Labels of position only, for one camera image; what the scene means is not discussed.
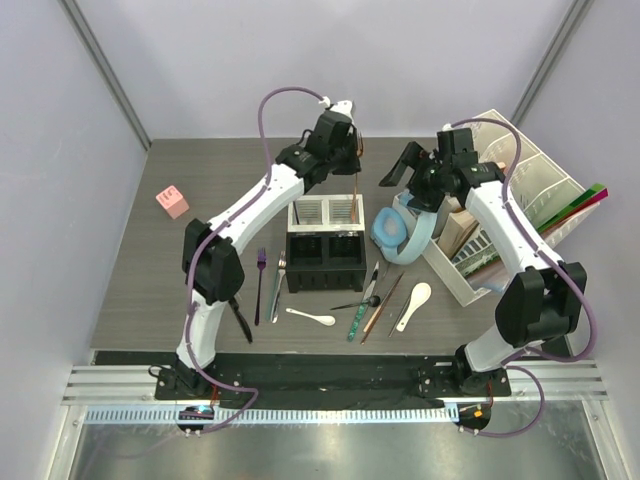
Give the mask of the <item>rose gold fork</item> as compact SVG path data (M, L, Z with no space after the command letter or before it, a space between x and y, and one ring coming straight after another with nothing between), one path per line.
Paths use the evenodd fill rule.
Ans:
M360 131L356 129L354 130L354 132L356 134L356 157L358 160L360 160L360 158L364 153L364 141ZM358 175L359 175L359 172L355 173L355 176L354 176L354 189L352 193L351 210L350 210L352 223L355 223L357 220Z

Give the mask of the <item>black knife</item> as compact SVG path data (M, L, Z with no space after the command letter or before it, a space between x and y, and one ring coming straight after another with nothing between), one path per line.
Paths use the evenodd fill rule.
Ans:
M241 331L242 331L245 339L247 340L247 342L249 344L252 344L253 343L253 335L252 335L249 323L247 322L246 318L242 314L242 312L240 310L239 303L238 303L238 301L237 301L237 299L235 297L232 297L229 300L229 306L231 307L231 310L232 310L232 312L234 314L234 317L236 318L236 321L237 321L239 327L241 328Z

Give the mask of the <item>purple iridescent spoon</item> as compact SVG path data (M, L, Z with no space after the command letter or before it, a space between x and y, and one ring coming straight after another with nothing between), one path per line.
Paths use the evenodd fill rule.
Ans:
M297 203L295 201L292 202L292 208L293 208L293 212L294 212L295 224L299 225L300 224L300 217L299 217Z

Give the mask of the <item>teal chopstick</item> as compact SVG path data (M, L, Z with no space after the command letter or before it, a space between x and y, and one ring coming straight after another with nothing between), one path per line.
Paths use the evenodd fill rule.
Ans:
M273 316L274 316L274 309L275 309L275 304L276 304L276 298L278 296L278 292L280 290L280 271L276 270L275 275L274 275L274 282L273 282L273 287L270 293L270 297L269 297L269 306L267 309L267 316L266 316L266 320L269 323L273 322Z

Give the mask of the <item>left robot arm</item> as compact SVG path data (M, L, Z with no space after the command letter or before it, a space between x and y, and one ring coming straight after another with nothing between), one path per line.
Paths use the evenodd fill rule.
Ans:
M354 103L331 104L306 142L281 151L267 174L235 204L204 223L185 229L183 270L187 278L187 319L176 351L179 388L190 398L205 397L213 385L204 368L215 358L215 341L225 307L244 282L240 254L281 210L331 174L361 171Z

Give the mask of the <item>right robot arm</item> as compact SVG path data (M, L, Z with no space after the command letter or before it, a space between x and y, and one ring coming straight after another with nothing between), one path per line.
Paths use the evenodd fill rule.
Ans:
M457 391L478 395L524 351L575 331L580 314L590 310L584 297L587 274L580 263L564 262L537 233L515 202L506 173L479 160L471 129L441 131L437 140L432 152L409 142L379 183L395 186L407 169L413 171L405 203L417 213L413 231L390 233L387 222L401 214L384 208L371 237L388 262L414 262L426 250L447 197L456 198L488 233L510 280L493 326L456 350L451 371Z

